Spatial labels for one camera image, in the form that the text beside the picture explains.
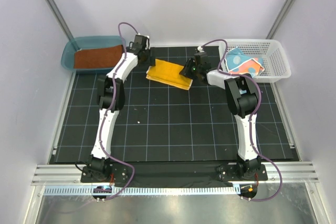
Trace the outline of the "colourful patterned towel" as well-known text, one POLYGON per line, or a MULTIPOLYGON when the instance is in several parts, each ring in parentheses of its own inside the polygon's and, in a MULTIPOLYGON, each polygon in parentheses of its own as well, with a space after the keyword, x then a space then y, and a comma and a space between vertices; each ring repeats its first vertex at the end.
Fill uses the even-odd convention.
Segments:
POLYGON ((189 90, 193 80, 180 74, 183 68, 176 63, 156 59, 155 66, 149 66, 146 78, 179 89, 189 90))

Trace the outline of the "brown towel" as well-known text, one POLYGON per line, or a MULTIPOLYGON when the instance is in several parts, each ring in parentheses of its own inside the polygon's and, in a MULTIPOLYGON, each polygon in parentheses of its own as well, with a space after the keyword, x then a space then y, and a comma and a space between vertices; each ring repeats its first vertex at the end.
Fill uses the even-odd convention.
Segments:
POLYGON ((121 59, 122 45, 108 48, 84 49, 75 53, 75 69, 112 68, 121 59))

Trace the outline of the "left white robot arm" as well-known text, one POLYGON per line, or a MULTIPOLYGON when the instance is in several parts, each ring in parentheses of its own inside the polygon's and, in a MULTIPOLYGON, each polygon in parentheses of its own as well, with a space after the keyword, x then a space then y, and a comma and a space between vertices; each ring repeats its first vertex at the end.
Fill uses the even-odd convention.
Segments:
POLYGON ((134 40, 123 47, 116 66, 98 78, 99 124, 87 168, 99 182, 106 182, 111 176, 111 151, 108 148, 111 145, 116 119, 125 104, 124 82, 131 71, 143 62, 155 65, 155 59, 151 57, 150 52, 150 37, 136 34, 134 40))

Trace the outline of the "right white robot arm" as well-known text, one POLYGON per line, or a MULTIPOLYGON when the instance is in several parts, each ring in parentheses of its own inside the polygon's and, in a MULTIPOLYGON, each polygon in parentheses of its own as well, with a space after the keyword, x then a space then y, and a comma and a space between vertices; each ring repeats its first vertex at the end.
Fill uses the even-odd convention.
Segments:
POLYGON ((261 96, 257 83, 249 74, 227 73, 213 68, 204 51, 188 59, 180 75, 225 90, 227 105, 238 129, 235 173, 238 178, 249 180, 261 168, 256 141, 256 118, 261 96))

